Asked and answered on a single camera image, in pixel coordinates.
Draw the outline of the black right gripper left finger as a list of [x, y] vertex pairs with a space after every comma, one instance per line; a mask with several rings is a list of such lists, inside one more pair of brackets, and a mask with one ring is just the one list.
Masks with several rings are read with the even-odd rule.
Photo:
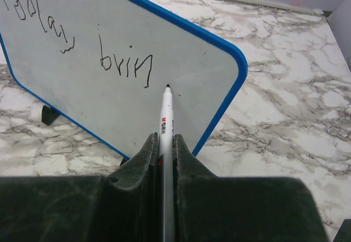
[[1, 241], [156, 241], [157, 149], [107, 176], [1, 178]]

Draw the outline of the blue-framed whiteboard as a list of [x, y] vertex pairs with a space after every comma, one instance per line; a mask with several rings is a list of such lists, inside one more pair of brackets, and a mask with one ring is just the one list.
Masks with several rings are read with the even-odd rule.
[[1, 0], [1, 46], [21, 88], [127, 158], [166, 86], [197, 154], [248, 74], [237, 46], [148, 0]]

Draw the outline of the white black whiteboard marker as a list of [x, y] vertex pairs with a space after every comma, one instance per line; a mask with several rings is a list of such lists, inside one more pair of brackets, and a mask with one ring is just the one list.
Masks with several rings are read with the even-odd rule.
[[162, 96], [159, 157], [162, 161], [162, 241], [175, 241], [173, 194], [173, 100], [170, 85]]

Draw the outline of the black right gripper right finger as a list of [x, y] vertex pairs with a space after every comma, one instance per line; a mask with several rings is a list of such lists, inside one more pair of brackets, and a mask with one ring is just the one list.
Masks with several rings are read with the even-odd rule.
[[176, 135], [178, 241], [327, 241], [315, 201], [290, 177], [218, 177]]

